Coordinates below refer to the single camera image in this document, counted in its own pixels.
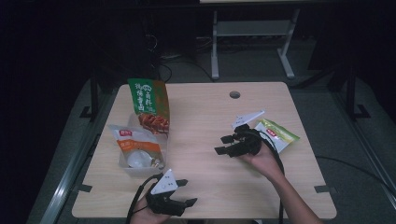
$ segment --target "gray carpet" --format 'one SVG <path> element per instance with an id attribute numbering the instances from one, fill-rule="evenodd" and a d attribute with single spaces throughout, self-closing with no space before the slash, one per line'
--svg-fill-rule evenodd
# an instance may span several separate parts
<path id="1" fill-rule="evenodd" d="M 306 69 L 314 46 L 313 40 L 295 40 L 291 43 L 288 55 L 296 75 L 294 80 L 288 80 L 285 77 L 276 54 L 276 48 L 279 47 L 277 42 L 245 46 L 236 52 L 225 50 L 219 55 L 220 79 L 218 82 L 283 81 L 289 85 L 297 84 L 317 72 Z M 169 83 L 211 82 L 208 77 L 208 72 L 210 72 L 208 51 L 198 54 L 196 61 L 181 57 L 164 64 L 167 67 L 162 66 L 160 72 L 163 79 L 170 78 Z M 394 123 L 377 103 L 371 89 L 359 80 L 356 103 L 364 105 L 372 117 L 351 122 L 345 114 L 342 102 L 345 92 L 327 91 L 326 84 L 329 78 L 325 77 L 303 90 L 290 90 L 315 154 L 342 160 L 374 173 L 367 153 L 356 135 L 356 127 L 358 127 L 389 172 L 389 176 L 396 180 L 394 162 L 396 127 Z M 107 105 L 102 105 L 103 110 L 109 109 L 112 104 L 111 99 L 114 99 L 115 94 L 116 92 L 110 95 Z M 38 223 L 42 218 L 71 156 L 80 146 L 81 141 L 88 135 L 92 136 L 102 131 L 100 127 L 104 123 L 97 125 L 99 128 L 93 130 L 93 124 L 88 119 L 79 117 L 86 105 L 90 105 L 88 83 L 76 100 L 28 223 Z M 89 162 L 88 157 L 75 186 L 69 190 L 67 201 L 57 223 L 123 223 L 123 218 L 77 219 L 71 215 L 78 185 L 82 182 Z M 327 223 L 394 223 L 395 207 L 376 180 L 338 161 L 318 159 L 318 164 L 327 185 L 332 190 L 332 198 L 337 209 L 337 217 L 327 220 Z M 276 223 L 276 220 L 264 220 L 264 223 Z"/>

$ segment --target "snack bag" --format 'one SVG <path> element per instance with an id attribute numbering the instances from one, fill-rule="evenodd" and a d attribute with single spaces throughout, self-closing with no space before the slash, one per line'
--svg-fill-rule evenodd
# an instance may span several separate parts
<path id="1" fill-rule="evenodd" d="M 269 119 L 260 119 L 255 129 L 260 132 L 262 138 L 267 139 L 274 145 L 278 153 L 290 143 L 300 139 L 299 136 L 289 132 L 284 127 L 279 126 Z"/>
<path id="2" fill-rule="evenodd" d="M 121 153 L 119 166 L 131 177 L 158 174 L 165 167 L 169 102 L 165 83 L 129 78 L 134 102 L 130 122 L 109 125 Z"/>
<path id="3" fill-rule="evenodd" d="M 160 144 L 151 132 L 138 127 L 108 125 L 131 168 L 164 167 Z"/>
<path id="4" fill-rule="evenodd" d="M 169 132 L 169 102 L 164 82 L 129 78 L 134 112 L 140 125 L 153 134 Z"/>

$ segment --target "hand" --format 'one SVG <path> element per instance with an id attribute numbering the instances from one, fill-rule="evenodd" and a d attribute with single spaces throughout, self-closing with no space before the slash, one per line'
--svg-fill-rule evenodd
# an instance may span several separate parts
<path id="1" fill-rule="evenodd" d="M 273 181 L 276 177 L 283 176 L 271 149 L 262 142 L 262 148 L 256 155 L 245 154 L 239 159 L 252 164 L 262 175 Z"/>
<path id="2" fill-rule="evenodd" d="M 153 213 L 147 205 L 148 202 L 145 195 L 137 202 L 130 224 L 160 224 L 171 217 L 169 215 Z"/>

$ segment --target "black cable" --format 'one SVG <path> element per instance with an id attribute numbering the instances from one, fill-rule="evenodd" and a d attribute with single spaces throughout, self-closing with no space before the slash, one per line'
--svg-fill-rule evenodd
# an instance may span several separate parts
<path id="1" fill-rule="evenodd" d="M 158 46 L 158 39 L 157 39 L 157 37 L 155 37 L 155 35 L 146 35 L 146 38 L 148 38 L 148 37 L 154 39 L 154 46 L 152 48 L 148 49 L 148 51 L 154 52 L 154 50 Z"/>
<path id="2" fill-rule="evenodd" d="M 166 82 L 168 82 L 171 79 L 171 77 L 173 75 L 172 69 L 170 67 L 166 66 L 165 64 L 160 64 L 160 66 L 165 67 L 165 68 L 167 68 L 169 70 L 169 77 L 166 80 L 163 80 L 163 78 L 161 77 L 161 73 L 159 73 L 160 80 L 166 83 Z"/>
<path id="3" fill-rule="evenodd" d="M 242 43 L 242 44 L 235 43 L 234 40 L 236 38 L 224 39 L 224 41 L 222 41 L 222 43 L 220 43 L 218 41 L 218 54 L 235 54 L 235 53 L 244 51 L 249 47 L 248 43 Z"/>
<path id="4" fill-rule="evenodd" d="M 224 36 L 218 36 L 218 41 L 217 41 L 218 47 L 221 46 L 224 38 L 225 38 Z M 213 40 L 212 38 L 210 38 L 210 41 L 208 41 L 208 43 L 202 46 L 198 46 L 196 51 L 197 54 L 208 53 L 212 50 L 212 48 L 213 48 Z"/>
<path id="5" fill-rule="evenodd" d="M 213 43 L 212 37 L 207 37 L 207 38 L 202 38 L 202 39 L 208 39 L 208 41 L 206 41 L 204 44 L 197 46 L 196 47 L 197 52 L 200 52 L 200 51 L 203 51 L 204 49 L 208 49 L 208 48 L 212 47 L 212 43 Z"/>
<path id="6" fill-rule="evenodd" d="M 324 159 L 324 160 L 329 160 L 329 161 L 337 161 L 337 162 L 343 163 L 344 165 L 350 166 L 350 167 L 352 167 L 352 168 L 355 168 L 355 169 L 357 169 L 357 170 L 363 172 L 364 174 L 370 176 L 371 178 L 373 178 L 374 180 L 376 180 L 376 181 L 378 181 L 380 184 L 382 184 L 382 185 L 389 191 L 389 193 L 390 193 L 394 198 L 396 198 L 396 193 L 390 188 L 390 186 L 389 186 L 387 183 L 385 183 L 384 180 L 382 180 L 382 179 L 379 178 L 378 176 L 374 175 L 374 174 L 371 173 L 370 171 L 367 171 L 367 170 L 365 170 L 365 169 L 363 169 L 363 168 L 360 168 L 359 166 L 356 166 L 356 165 L 353 165 L 353 164 L 348 163 L 348 162 L 346 162 L 346 161 L 341 161 L 341 160 L 338 160 L 338 159 L 335 159 L 335 158 L 325 157 L 325 156 L 315 156 L 315 157 L 318 158 L 318 159 Z"/>
<path id="7" fill-rule="evenodd" d="M 279 166 L 280 171 L 281 171 L 282 174 L 284 175 L 284 174 L 285 174 L 285 168 L 284 168 L 284 166 L 283 166 L 282 160 L 281 160 L 280 157 L 279 157 L 279 153 L 278 153 L 277 150 L 276 150 L 275 143 L 274 143 L 273 140 L 268 136 L 268 134 L 266 134 L 266 133 L 264 133 L 264 132 L 262 132 L 262 131 L 258 131 L 258 132 L 259 132 L 259 133 L 263 133 L 263 134 L 264 134 L 265 136 L 267 136 L 268 139 L 271 141 L 271 144 L 272 144 L 273 146 L 272 146 L 272 147 L 269 147 L 269 148 L 270 148 L 270 150 L 271 150 L 271 152 L 272 152 L 272 154 L 273 154 L 273 156 L 274 156 L 274 158 L 275 158 L 275 160 L 276 160 L 277 165 Z M 266 140 L 266 139 L 264 139 L 263 137 L 261 137 L 260 135 L 257 135 L 257 134 L 255 134 L 255 133 L 251 133 L 251 132 L 243 132 L 243 133 L 248 133 L 248 134 L 252 134 L 252 135 L 254 135 L 254 136 L 256 136 L 256 137 L 259 137 L 263 142 L 264 142 L 264 140 Z M 282 224 L 282 223 L 283 223 L 283 210 L 284 210 L 284 208 L 283 208 L 283 203 L 282 203 L 282 201 L 280 201 L 280 203 L 279 203 L 279 218 L 278 218 L 278 223 L 279 223 L 279 224 Z"/>
<path id="8" fill-rule="evenodd" d="M 142 185 L 139 186 L 139 188 L 137 189 L 136 195 L 134 196 L 134 199 L 132 200 L 131 206 L 129 207 L 128 215 L 127 215 L 127 217 L 126 217 L 125 224 L 129 224 L 129 223 L 131 222 L 132 215 L 134 214 L 134 208 L 136 207 L 137 201 L 139 200 L 139 197 L 140 197 L 140 195 L 142 194 L 143 189 L 145 188 L 145 186 L 147 185 L 147 183 L 148 183 L 150 180 L 154 179 L 154 178 L 157 179 L 157 180 L 160 180 L 161 177 L 163 177 L 163 174 L 162 174 L 162 173 L 157 174 L 157 175 L 152 175 L 152 176 L 149 177 Z"/>
<path id="9" fill-rule="evenodd" d="M 145 209 L 145 208 L 147 208 L 147 206 L 144 206 L 144 207 L 142 207 L 142 208 L 140 208 L 140 209 L 137 209 L 136 211 L 133 212 L 133 214 L 138 213 L 138 212 L 142 211 L 142 210 Z"/>
<path id="10" fill-rule="evenodd" d="M 210 79 L 212 82 L 215 82 L 215 81 L 216 81 L 215 79 L 212 78 L 212 76 L 210 76 L 210 75 L 206 72 L 206 70 L 205 70 L 201 65 L 199 65 L 199 64 L 197 64 L 197 63 L 187 62 L 187 61 L 185 61 L 185 62 L 168 62 L 168 63 L 190 63 L 190 64 L 193 64 L 193 65 L 195 65 L 195 66 L 201 68 L 201 70 L 204 71 L 204 73 L 206 74 L 206 76 L 209 77 L 209 79 Z"/>

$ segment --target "wooden table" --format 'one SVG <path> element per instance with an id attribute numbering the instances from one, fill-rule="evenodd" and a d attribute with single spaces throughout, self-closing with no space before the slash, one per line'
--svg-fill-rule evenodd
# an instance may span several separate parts
<path id="1" fill-rule="evenodd" d="M 260 118 L 271 119 L 301 137 L 280 155 L 290 183 L 320 218 L 335 217 L 329 192 L 314 189 L 325 182 L 284 83 L 167 84 L 166 88 L 171 112 L 166 169 L 172 168 L 176 179 L 189 180 L 172 199 L 198 198 L 183 218 L 277 218 L 279 197 L 271 183 L 244 162 L 218 156 L 214 150 L 222 145 L 223 135 L 233 132 L 236 115 L 261 109 L 265 113 Z M 231 98 L 231 91 L 239 91 L 240 98 Z M 106 124 L 128 125 L 132 113 L 130 89 L 124 85 Z M 83 181 L 92 189 L 79 192 L 75 217 L 126 217 L 145 178 L 129 177 L 118 165 L 119 155 L 120 149 L 105 127 Z"/>

